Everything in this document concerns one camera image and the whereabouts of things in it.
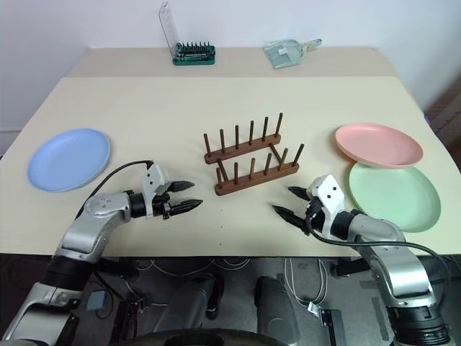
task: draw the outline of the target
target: green bit holder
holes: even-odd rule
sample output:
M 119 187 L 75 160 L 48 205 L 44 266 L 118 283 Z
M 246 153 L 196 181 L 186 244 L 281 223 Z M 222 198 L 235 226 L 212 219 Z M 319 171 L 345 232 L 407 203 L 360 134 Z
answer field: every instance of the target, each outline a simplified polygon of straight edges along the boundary
M 214 63 L 215 46 L 210 43 L 177 43 L 175 46 L 174 65 L 213 65 Z

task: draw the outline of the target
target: white wall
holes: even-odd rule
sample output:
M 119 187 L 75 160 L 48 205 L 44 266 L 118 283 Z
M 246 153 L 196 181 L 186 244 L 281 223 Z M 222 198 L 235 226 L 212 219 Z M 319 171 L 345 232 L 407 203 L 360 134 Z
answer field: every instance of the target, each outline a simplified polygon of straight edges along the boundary
M 21 128 L 85 47 L 166 45 L 157 17 L 159 0 L 0 1 L 0 130 Z M 170 4 L 184 40 L 261 46 L 280 37 L 320 37 L 325 46 L 376 47 L 423 109 L 461 74 L 460 0 Z

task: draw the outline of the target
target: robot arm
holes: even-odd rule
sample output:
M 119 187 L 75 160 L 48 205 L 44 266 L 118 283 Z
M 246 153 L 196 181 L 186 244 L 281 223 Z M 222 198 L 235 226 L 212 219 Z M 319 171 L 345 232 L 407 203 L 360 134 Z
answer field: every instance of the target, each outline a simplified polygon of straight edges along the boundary
M 71 313 L 98 263 L 112 232 L 132 218 L 163 218 L 196 208 L 201 200 L 170 205 L 168 192 L 185 190 L 191 182 L 171 182 L 157 164 L 143 177 L 143 192 L 101 194 L 89 198 L 56 249 L 45 278 L 35 283 L 3 340 L 29 340 L 38 345 L 64 345 L 78 319 Z
M 283 207 L 274 206 L 274 209 L 306 234 L 314 228 L 322 231 L 324 239 L 337 238 L 349 244 L 387 242 L 380 246 L 356 245 L 354 249 L 370 266 L 399 345 L 449 344 L 449 332 L 426 271 L 408 247 L 398 245 L 397 242 L 405 242 L 405 237 L 395 224 L 358 210 L 345 211 L 344 194 L 332 175 L 317 178 L 308 189 L 290 187 L 289 190 L 310 201 L 306 219 Z

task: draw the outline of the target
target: blue plate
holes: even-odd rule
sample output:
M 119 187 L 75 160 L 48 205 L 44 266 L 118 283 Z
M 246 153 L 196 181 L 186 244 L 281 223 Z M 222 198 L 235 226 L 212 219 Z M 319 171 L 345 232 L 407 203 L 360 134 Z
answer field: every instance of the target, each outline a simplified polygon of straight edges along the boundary
M 27 177 L 37 189 L 63 192 L 84 186 L 109 162 L 110 142 L 91 128 L 70 130 L 43 144 L 30 159 Z

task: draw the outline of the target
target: table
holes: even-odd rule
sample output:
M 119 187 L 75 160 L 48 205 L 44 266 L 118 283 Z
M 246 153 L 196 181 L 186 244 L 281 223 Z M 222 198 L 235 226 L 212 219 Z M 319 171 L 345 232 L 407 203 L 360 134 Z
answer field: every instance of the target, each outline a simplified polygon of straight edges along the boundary
M 367 56 L 370 65 L 364 66 L 359 56 Z M 248 66 L 239 68 L 244 61 L 253 66 L 249 71 Z M 234 125 L 240 125 L 243 141 L 250 120 L 255 121 L 256 137 L 268 116 L 271 133 L 279 112 L 284 113 L 279 151 L 288 148 L 287 159 L 292 160 L 299 144 L 305 144 L 298 173 L 218 197 L 215 165 L 203 160 L 203 133 L 208 133 L 212 148 L 218 148 L 220 128 L 231 143 Z M 153 159 L 172 179 L 195 182 L 195 187 L 174 194 L 173 199 L 200 198 L 204 203 L 167 221 L 140 218 L 119 227 L 107 256 L 357 255 L 352 249 L 304 236 L 271 208 L 271 204 L 282 205 L 302 215 L 303 201 L 287 187 L 307 187 L 328 173 L 336 176 L 348 195 L 344 182 L 353 162 L 338 151 L 334 131 L 355 122 L 388 125 L 421 144 L 424 158 L 416 166 L 437 189 L 442 214 L 430 230 L 406 238 L 442 254 L 459 253 L 461 245 L 455 239 L 459 238 L 461 176 L 392 66 L 371 48 L 319 49 L 302 66 L 280 71 L 271 70 L 261 50 L 255 49 L 218 51 L 212 68 L 181 69 L 169 64 L 164 49 L 88 52 L 58 83 L 0 161 L 0 252 L 54 253 L 76 211 L 105 175 L 128 161 Z M 70 192 L 48 194 L 35 189 L 26 175 L 31 155 L 56 134 L 84 127 L 101 130 L 111 140 L 111 159 L 102 175 Z M 261 150 L 238 157 L 240 174 L 247 174 L 251 157 L 256 158 L 255 170 L 263 169 L 266 155 Z M 233 162 L 225 161 L 228 172 L 233 171 Z M 120 172 L 104 191 L 139 191 L 144 169 Z M 353 206 L 349 197 L 346 205 Z

